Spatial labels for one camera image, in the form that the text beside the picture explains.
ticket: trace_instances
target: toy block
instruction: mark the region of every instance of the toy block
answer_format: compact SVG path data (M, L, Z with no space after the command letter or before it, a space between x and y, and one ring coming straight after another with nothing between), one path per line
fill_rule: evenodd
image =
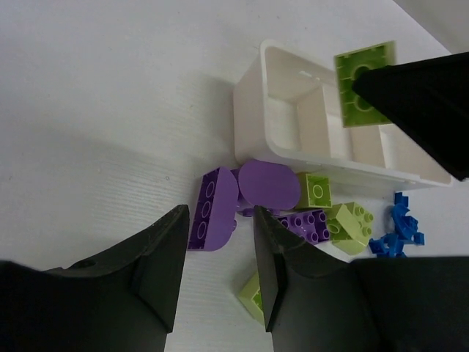
M402 253L404 242L399 239L396 233L387 233L383 236L384 243L388 246L388 256L396 257Z
M313 175L308 172L297 174L301 187L300 201L296 209L331 208L329 178Z
M240 213L255 205L290 210L300 200L300 183L288 166L252 159L232 173L240 190L237 209Z
M344 127L391 123L352 90L353 82L364 72L396 64L394 42L351 51L334 57Z
M357 219L363 235L368 236L368 239L370 239L373 232L373 214L355 202L345 203L345 206L347 206L347 209Z
M387 254L389 248L384 243L384 236L379 240L370 239L368 246L373 254Z
M254 319L264 325L264 312L262 310L261 288L259 286L259 273L255 273L238 294L238 299Z
M363 227L345 204L325 211L332 244L349 255L361 253L368 246L371 233Z
M216 251L236 228L238 187L235 176L220 167L202 178L194 213L189 250Z
M424 246L425 245L425 235L422 232L417 232L413 236L413 243L417 246Z
M330 238L326 215L320 209L279 216L277 219L288 230L311 244L328 241Z
M402 204L406 208L409 207L409 197L406 197L402 194L402 192L396 192L394 194L394 205L396 204Z
M402 237L402 240L411 241L412 236L417 232L418 221L412 216L406 216L409 209L399 203L391 209L391 217L394 220L395 231Z

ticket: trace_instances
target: purple curved brick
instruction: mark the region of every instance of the purple curved brick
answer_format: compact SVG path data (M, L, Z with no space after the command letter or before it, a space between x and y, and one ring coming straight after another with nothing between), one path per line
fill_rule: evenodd
M255 205L289 210L300 200L300 182L288 166L253 159L232 173L240 188L238 211Z
M239 190L235 176L220 167L202 178L188 249L216 251L236 228Z
M328 241L330 234L323 210L308 210L301 213L278 216L282 225L311 244Z

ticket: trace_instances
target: white table surface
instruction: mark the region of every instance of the white table surface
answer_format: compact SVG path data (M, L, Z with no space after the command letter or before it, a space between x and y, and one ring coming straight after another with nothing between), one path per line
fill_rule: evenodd
M263 39L329 67L386 40L400 62L448 53L392 0L0 4L0 257L38 269L100 252L177 204L193 209L199 177L236 166L232 90ZM412 193L428 244L408 254L467 254L468 190ZM384 233L392 195L334 195L361 202ZM188 253L166 350L271 351L235 298L254 270L250 219L220 251Z

